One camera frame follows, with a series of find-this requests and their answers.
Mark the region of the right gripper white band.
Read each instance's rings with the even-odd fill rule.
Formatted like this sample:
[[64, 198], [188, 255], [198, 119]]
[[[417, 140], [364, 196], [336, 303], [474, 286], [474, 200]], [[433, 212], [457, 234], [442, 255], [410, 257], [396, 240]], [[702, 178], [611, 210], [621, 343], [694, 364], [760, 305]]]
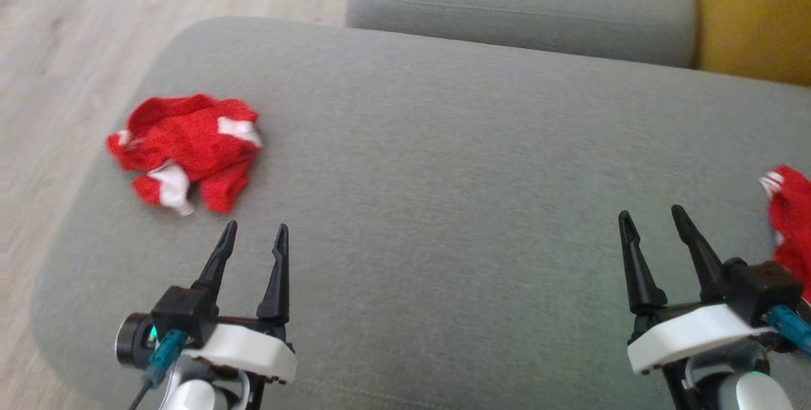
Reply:
[[[671, 215], [678, 236], [689, 249], [701, 301], [721, 301], [721, 262], [684, 207]], [[631, 314], [641, 315], [667, 304], [641, 251], [641, 236], [629, 211], [618, 215], [627, 298]], [[762, 342], [776, 334], [753, 328], [722, 304], [695, 309], [638, 335], [627, 347], [634, 373], [663, 373], [675, 409], [776, 409], [778, 382], [764, 366]]]

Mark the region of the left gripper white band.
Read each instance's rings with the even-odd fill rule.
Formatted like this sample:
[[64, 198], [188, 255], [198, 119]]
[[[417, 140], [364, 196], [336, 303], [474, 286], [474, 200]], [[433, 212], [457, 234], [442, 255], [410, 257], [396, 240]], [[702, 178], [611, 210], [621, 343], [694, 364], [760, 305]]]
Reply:
[[[238, 223], [229, 221], [191, 289], [218, 295], [232, 256]], [[289, 229], [281, 224], [273, 243], [274, 260], [264, 296], [256, 309], [262, 323], [290, 320]], [[182, 353], [184, 409], [259, 409], [266, 383], [293, 381], [298, 358], [286, 342], [237, 324], [218, 324], [202, 349]]]

